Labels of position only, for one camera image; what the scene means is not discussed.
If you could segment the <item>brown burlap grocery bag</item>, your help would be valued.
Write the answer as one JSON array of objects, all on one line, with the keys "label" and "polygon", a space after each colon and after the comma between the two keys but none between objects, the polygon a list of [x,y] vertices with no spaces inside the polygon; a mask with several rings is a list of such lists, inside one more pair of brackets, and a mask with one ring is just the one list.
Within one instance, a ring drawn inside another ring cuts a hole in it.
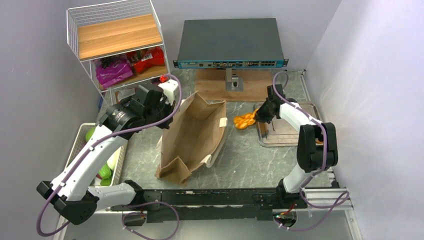
[{"label": "brown burlap grocery bag", "polygon": [[184,99],[157,144],[160,163],[155,177],[185,186],[194,171],[211,168],[227,133],[227,102],[207,102],[198,92]]}]

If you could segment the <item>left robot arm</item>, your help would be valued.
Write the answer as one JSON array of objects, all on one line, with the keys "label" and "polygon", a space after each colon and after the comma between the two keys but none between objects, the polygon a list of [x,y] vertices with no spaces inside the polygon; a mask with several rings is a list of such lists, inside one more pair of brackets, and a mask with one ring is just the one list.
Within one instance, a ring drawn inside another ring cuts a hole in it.
[{"label": "left robot arm", "polygon": [[169,128],[181,104],[175,101],[176,90],[181,86],[171,79],[158,85],[139,85],[133,95],[106,110],[91,139],[65,170],[52,181],[40,182],[36,190],[74,225],[108,207],[139,209],[144,203],[144,191],[134,181],[94,187],[92,180],[134,133],[151,127]]}]

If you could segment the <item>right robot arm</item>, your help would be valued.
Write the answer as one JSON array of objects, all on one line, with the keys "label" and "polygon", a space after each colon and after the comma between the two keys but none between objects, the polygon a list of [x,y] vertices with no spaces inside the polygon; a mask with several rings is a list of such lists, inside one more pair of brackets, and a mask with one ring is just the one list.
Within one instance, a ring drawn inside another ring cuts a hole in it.
[{"label": "right robot arm", "polygon": [[285,120],[298,132],[297,164],[276,187],[276,203],[287,208],[303,196],[301,189],[312,177],[338,163],[336,128],[331,122],[311,116],[296,101],[286,99],[281,84],[267,87],[267,98],[254,116],[257,122],[267,124],[274,118]]}]

